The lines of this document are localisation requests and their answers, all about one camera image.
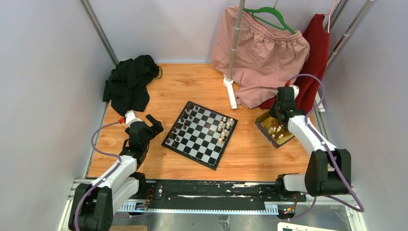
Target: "white pole base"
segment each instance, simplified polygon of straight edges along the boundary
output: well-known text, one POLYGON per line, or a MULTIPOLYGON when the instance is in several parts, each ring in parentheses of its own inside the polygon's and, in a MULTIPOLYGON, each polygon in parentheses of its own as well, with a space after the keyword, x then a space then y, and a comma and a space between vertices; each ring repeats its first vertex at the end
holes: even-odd
POLYGON ((229 105, 231 106, 232 109, 237 109, 237 101, 235 100, 235 94, 234 94, 234 89, 232 89, 232 84, 234 83, 234 80, 232 79, 227 79, 227 76, 224 75, 224 80, 222 81, 222 85, 224 85, 227 88, 227 94, 229 98, 229 105))
MULTIPOLYGON (((320 95, 318 92, 316 92, 315 96, 315 104, 317 104, 320 101, 320 95)), ((320 104, 319 107, 316 109, 318 112, 325 112, 326 109, 324 109, 323 104, 320 104)))

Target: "green hanger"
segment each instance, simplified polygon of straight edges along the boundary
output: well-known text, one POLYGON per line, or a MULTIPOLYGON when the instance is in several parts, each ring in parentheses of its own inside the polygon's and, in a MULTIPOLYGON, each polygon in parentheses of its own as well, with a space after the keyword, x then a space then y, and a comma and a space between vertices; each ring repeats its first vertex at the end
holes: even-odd
POLYGON ((285 20, 283 19, 282 14, 281 14, 278 10, 276 10, 275 7, 268 7, 268 6, 266 6, 266 7, 259 8, 258 10, 244 9, 244 11, 246 11, 246 12, 248 12, 248 13, 252 13, 252 17, 257 18, 257 19, 261 20, 262 22, 264 22, 264 23, 266 23, 266 24, 269 24, 269 25, 271 25, 271 26, 273 26, 273 27, 276 27, 276 28, 279 29, 279 30, 288 30, 288 31, 290 31, 292 34, 295 34, 295 33, 296 33, 296 32, 295 32, 294 30, 292 30, 288 25, 286 25, 285 20), (279 20, 280 24, 282 24, 283 28, 282 28, 282 27, 279 27, 279 26, 277 26, 277 25, 274 25, 274 24, 272 24, 272 23, 270 23, 270 22, 268 22, 268 21, 266 21, 266 20, 264 20, 264 19, 262 19, 262 18, 260 18, 260 17, 258 17, 258 16, 255 16, 254 13, 270 13, 270 14, 274 15, 275 17, 277 17, 277 19, 279 20))

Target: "metal floor panel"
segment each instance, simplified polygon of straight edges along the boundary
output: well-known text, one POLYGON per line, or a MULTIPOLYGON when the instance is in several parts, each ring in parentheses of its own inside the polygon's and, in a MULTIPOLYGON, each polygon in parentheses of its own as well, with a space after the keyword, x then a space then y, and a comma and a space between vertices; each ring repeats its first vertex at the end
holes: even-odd
MULTIPOLYGON (((306 205, 296 207, 299 215, 306 210, 306 205)), ((141 218, 114 218, 113 225, 147 225, 149 231, 276 231, 279 222, 281 220, 274 215, 153 213, 141 218)), ((342 205, 316 205, 308 216, 291 223, 352 231, 342 205)))

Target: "metal pole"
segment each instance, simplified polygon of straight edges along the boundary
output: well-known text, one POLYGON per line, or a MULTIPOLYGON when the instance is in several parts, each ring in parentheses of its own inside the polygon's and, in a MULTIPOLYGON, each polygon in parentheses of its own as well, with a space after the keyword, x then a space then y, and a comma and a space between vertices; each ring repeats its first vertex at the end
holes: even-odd
POLYGON ((354 18, 354 20, 351 22, 350 26, 348 29, 345 31, 343 34, 342 38, 339 40, 339 42, 336 44, 334 47, 333 51, 329 55, 329 60, 327 61, 327 66, 332 62, 333 58, 337 55, 337 52, 340 50, 340 48, 343 46, 345 41, 348 39, 348 37, 351 35, 353 32, 354 28, 357 26, 357 23, 361 20, 361 18, 365 15, 371 4, 375 0, 368 0, 364 6, 361 8, 361 10, 358 12, 357 16, 354 18))
POLYGON ((91 21, 93 27, 96 30, 96 33, 99 35, 99 38, 102 41, 103 46, 106 49, 106 52, 108 52, 109 58, 111 58, 112 63, 114 65, 117 65, 119 62, 117 60, 117 57, 115 55, 114 49, 112 49, 111 44, 108 41, 108 38, 106 37, 101 24, 99 23, 98 19, 96 18, 95 12, 93 11, 89 0, 79 0, 79 2, 82 4, 82 7, 85 10, 85 13, 88 15, 89 20, 91 21))
MULTIPOLYGON (((336 9, 334 9, 333 16, 331 17, 330 20, 330 30, 333 31, 334 26, 337 24, 339 21, 340 17, 343 14, 343 11, 345 10, 345 6, 347 5, 348 0, 342 0, 339 5, 337 5, 336 9)), ((327 31, 327 26, 329 25, 329 22, 327 22, 326 26, 324 27, 324 30, 327 31)))
POLYGON ((231 80, 232 68, 234 66, 235 52, 237 50, 238 35, 240 33, 241 19, 242 19, 244 5, 245 5, 245 0, 240 0, 240 6, 238 8, 237 23, 235 24, 234 39, 232 40, 231 57, 229 58, 230 60, 229 60, 228 74, 227 74, 228 80, 231 80))

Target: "white robotic arm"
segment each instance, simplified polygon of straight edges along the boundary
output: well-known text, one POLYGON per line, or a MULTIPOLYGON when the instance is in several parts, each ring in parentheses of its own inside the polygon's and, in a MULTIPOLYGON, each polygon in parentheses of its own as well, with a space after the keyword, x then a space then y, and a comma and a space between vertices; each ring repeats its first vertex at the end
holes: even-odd
POLYGON ((75 230, 75 226, 82 231, 109 230, 116 211, 138 193, 140 180, 146 179, 144 174, 135 171, 146 157, 150 140, 163 131, 161 122, 151 115, 146 118, 152 123, 151 127, 137 118, 133 111, 120 120, 128 126, 125 132, 129 139, 125 140, 118 160, 102 176, 77 187, 68 223, 70 230, 75 230))
MULTIPOLYGON (((324 142, 329 146, 331 151, 336 147, 324 138, 320 132, 313 126, 310 118, 305 123, 304 115, 297 115, 289 119, 288 130, 300 141, 307 154, 310 156, 312 152, 317 150, 325 150, 323 144, 316 135, 310 130, 311 125, 315 132, 317 132, 324 142)), ((290 174, 283 176, 283 182, 287 191, 291 192, 307 192, 305 185, 305 174, 290 174)))
POLYGON ((275 181, 278 193, 304 192, 312 196, 348 193, 339 174, 328 170, 328 164, 334 165, 330 158, 332 154, 341 175, 350 182, 350 153, 346 149, 337 149, 316 130, 309 118, 305 120, 303 110, 296 108, 294 101, 296 96, 297 88, 293 85, 278 88, 278 94, 269 115, 276 118, 283 129, 290 131, 300 141, 310 160, 306 174, 278 176, 275 181))

